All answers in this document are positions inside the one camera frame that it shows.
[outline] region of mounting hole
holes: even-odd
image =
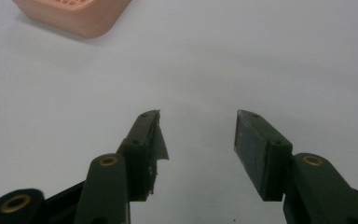
[[[117,158],[113,156],[103,157],[100,159],[100,164],[102,166],[110,166],[117,163]]]
[[[5,201],[1,206],[2,213],[14,213],[21,210],[31,201],[31,196],[28,194],[16,195],[7,201]]]
[[[305,156],[303,157],[303,161],[313,166],[321,166],[323,164],[322,160],[315,156]]]
[[[90,224],[106,224],[108,220],[106,217],[96,217],[94,218]]]

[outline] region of pink container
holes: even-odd
[[[93,38],[105,34],[131,0],[13,0],[29,18]]]

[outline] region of white table surface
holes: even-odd
[[[238,109],[358,189],[358,1],[132,0],[84,39],[0,0],[0,196],[84,180],[151,109],[171,159],[132,223],[285,223],[233,151]]]

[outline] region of screw hole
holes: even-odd
[[[116,157],[104,157],[102,159],[100,159],[100,164],[102,166],[110,166],[110,165],[113,165],[113,164],[116,164],[117,163],[117,158]]]
[[[14,213],[21,210],[31,201],[31,196],[27,194],[16,195],[5,201],[1,206],[2,213]]]
[[[314,156],[305,156],[303,161],[313,166],[320,166],[323,164],[322,160]]]

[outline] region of pink object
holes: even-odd
[[[131,0],[13,0],[29,18],[93,38],[105,34]]]

